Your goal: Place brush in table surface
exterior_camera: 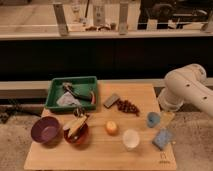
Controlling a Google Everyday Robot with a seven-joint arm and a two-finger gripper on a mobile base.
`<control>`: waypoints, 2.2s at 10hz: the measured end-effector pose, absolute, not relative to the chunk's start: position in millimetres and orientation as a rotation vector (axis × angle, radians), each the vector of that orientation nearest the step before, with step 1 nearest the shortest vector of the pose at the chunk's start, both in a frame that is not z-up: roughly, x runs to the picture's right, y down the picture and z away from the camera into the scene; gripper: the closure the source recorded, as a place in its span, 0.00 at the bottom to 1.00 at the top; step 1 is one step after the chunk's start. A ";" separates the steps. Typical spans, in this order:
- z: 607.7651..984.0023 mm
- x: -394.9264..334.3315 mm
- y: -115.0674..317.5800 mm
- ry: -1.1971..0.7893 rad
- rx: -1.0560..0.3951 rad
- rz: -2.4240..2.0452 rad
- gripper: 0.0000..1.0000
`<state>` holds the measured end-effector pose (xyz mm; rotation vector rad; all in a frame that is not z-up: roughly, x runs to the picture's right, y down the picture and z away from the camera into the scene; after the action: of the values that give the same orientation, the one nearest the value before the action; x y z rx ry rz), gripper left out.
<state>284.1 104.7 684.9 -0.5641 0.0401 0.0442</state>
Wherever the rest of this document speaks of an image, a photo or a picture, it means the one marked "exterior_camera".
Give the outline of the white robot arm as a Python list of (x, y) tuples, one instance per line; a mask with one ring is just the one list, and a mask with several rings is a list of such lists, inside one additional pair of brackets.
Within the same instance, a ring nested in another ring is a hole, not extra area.
[(213, 90), (203, 82), (207, 74), (203, 66), (189, 64), (168, 72), (164, 77), (165, 87), (158, 96), (164, 111), (178, 111), (185, 101), (213, 117)]

